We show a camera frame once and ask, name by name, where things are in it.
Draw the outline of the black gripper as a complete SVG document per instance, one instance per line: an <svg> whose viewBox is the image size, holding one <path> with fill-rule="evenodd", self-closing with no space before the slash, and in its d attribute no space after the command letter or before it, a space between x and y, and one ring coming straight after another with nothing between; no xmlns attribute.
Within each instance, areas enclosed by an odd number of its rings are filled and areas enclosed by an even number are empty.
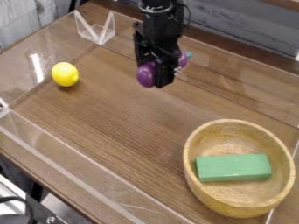
<svg viewBox="0 0 299 224"><path fill-rule="evenodd" d="M134 59L140 67L154 59L154 86L162 88L173 82L181 50L177 39L182 35L184 8L172 7L166 12L142 12L142 21L134 21Z"/></svg>

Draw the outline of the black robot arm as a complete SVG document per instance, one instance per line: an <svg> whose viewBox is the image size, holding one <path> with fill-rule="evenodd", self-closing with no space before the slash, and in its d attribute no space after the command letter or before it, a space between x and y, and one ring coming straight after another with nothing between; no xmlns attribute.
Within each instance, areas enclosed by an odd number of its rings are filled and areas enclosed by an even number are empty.
<svg viewBox="0 0 299 224"><path fill-rule="evenodd" d="M178 47L182 35L182 0L140 0L142 21L133 22L136 79L145 88L162 88L186 66L188 52Z"/></svg>

